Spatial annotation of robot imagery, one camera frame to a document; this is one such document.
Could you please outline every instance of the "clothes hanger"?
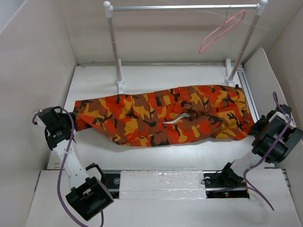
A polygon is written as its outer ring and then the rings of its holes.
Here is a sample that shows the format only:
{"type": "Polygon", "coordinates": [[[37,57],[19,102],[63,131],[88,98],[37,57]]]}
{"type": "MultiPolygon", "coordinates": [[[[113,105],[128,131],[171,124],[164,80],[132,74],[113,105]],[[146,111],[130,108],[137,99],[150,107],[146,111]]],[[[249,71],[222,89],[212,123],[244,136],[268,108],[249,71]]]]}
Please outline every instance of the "clothes hanger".
{"type": "Polygon", "coordinates": [[[245,17],[245,14],[246,14],[246,10],[242,10],[241,12],[237,13],[235,16],[233,16],[232,18],[226,20],[225,19],[225,22],[220,26],[218,27],[216,30],[214,30],[208,37],[206,37],[201,46],[200,46],[200,49],[199,49],[199,53],[203,53],[211,44],[213,44],[217,39],[219,39],[221,36],[223,36],[225,33],[227,33],[228,31],[232,30],[234,27],[236,27],[239,23],[241,23],[245,17]],[[225,31],[223,31],[221,34],[219,34],[214,40],[212,40],[210,43],[208,43],[205,47],[203,47],[203,45],[205,44],[205,42],[214,34],[216,33],[218,30],[220,30],[222,27],[226,26],[227,24],[229,24],[230,22],[232,22],[235,18],[239,17],[240,15],[242,15],[242,18],[237,22],[235,23],[234,25],[230,26],[229,28],[227,28],[225,31]]]}

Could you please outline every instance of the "camouflage pants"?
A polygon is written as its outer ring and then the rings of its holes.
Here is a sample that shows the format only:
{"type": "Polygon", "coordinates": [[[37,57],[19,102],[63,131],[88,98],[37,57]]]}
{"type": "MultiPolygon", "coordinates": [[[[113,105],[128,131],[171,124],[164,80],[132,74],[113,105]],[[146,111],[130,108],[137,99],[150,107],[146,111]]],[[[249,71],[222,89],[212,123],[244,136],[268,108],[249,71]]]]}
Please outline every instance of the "camouflage pants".
{"type": "Polygon", "coordinates": [[[219,85],[76,101],[74,112],[76,130],[94,127],[126,146],[162,146],[208,137],[241,140],[254,123],[242,89],[219,85]],[[182,113],[191,117],[164,123],[182,113]]]}

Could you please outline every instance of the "white table surface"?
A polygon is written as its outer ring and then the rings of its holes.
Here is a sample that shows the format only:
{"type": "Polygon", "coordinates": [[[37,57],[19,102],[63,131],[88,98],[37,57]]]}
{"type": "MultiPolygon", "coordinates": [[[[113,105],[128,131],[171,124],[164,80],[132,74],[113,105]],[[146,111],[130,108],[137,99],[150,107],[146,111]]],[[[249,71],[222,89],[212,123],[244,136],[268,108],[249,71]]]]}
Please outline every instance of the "white table surface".
{"type": "MultiPolygon", "coordinates": [[[[195,174],[193,171],[191,175],[187,171],[186,174],[181,174],[180,179],[176,176],[169,178],[169,174],[165,176],[165,173],[167,172],[123,172],[121,188],[124,196],[104,210],[104,227],[301,226],[280,169],[256,169],[248,174],[250,181],[267,196],[275,211],[254,192],[250,192],[250,199],[205,199],[203,190],[199,190],[201,198],[189,199],[187,196],[185,199],[171,199],[174,192],[188,189],[186,193],[190,195],[193,190],[199,189],[199,172],[195,174]],[[148,179],[152,183],[139,183],[148,179]]],[[[57,177],[58,171],[55,170],[41,172],[26,227],[77,226],[59,203],[56,193],[57,177]]],[[[66,174],[63,174],[63,196],[68,192],[68,180],[66,174]]],[[[84,223],[97,227],[100,216],[84,223]]]]}
{"type": "MultiPolygon", "coordinates": [[[[125,93],[139,94],[191,85],[225,85],[224,66],[123,66],[125,93]]],[[[238,75],[236,83],[240,84],[238,75]]],[[[113,66],[76,67],[65,109],[72,111],[76,100],[117,94],[113,66]]],[[[75,133],[80,158],[85,166],[98,163],[102,169],[117,170],[219,170],[227,162],[242,157],[252,149],[253,137],[244,140],[201,140],[164,147],[119,146],[95,129],[75,133]]],[[[52,152],[48,169],[60,168],[52,152]]]]}

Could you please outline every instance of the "white vertical pole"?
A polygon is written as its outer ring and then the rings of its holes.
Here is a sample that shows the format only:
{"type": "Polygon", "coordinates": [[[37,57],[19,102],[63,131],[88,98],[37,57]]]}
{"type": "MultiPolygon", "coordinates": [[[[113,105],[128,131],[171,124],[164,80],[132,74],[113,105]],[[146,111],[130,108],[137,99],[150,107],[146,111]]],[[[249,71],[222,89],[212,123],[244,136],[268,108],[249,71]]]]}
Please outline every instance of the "white vertical pole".
{"type": "Polygon", "coordinates": [[[250,25],[250,28],[249,28],[247,34],[246,34],[246,37],[245,37],[244,43],[242,45],[241,51],[239,53],[239,56],[238,56],[238,58],[236,60],[236,63],[234,65],[233,69],[232,69],[232,73],[230,75],[227,75],[227,77],[225,79],[225,83],[227,85],[229,85],[230,83],[234,83],[235,82],[234,76],[235,76],[235,74],[237,72],[237,69],[238,69],[238,67],[239,67],[239,65],[241,63],[241,60],[243,58],[243,55],[245,53],[246,47],[247,47],[247,45],[248,45],[248,43],[250,41],[250,38],[251,38],[251,36],[252,36],[252,34],[253,34],[254,30],[255,30],[257,22],[258,22],[258,20],[259,20],[259,18],[261,16],[261,14],[262,14],[262,12],[263,12],[266,4],[267,4],[267,0],[260,0],[260,2],[258,4],[258,7],[257,7],[257,10],[256,10],[255,17],[252,20],[252,23],[250,25]]]}
{"type": "Polygon", "coordinates": [[[114,52],[114,58],[115,58],[115,66],[116,66],[116,84],[118,85],[118,93],[123,93],[123,84],[125,83],[122,75],[121,75],[121,60],[118,57],[118,51],[117,51],[117,45],[115,40],[115,33],[114,33],[114,26],[112,21],[112,12],[113,7],[111,6],[109,1],[105,1],[103,3],[104,9],[105,9],[105,15],[107,17],[107,23],[110,33],[110,39],[112,42],[112,48],[114,52]]]}

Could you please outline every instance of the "horizontal metal bar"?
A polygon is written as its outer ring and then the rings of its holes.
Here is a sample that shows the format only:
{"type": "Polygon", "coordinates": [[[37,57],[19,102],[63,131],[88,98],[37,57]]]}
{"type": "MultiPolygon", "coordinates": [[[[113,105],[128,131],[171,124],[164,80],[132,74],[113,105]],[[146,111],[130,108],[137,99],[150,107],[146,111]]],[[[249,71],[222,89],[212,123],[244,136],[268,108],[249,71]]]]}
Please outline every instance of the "horizontal metal bar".
{"type": "Polygon", "coordinates": [[[195,5],[195,6],[113,6],[114,12],[157,11],[157,10],[214,10],[214,9],[256,9],[258,4],[246,5],[195,5]]]}

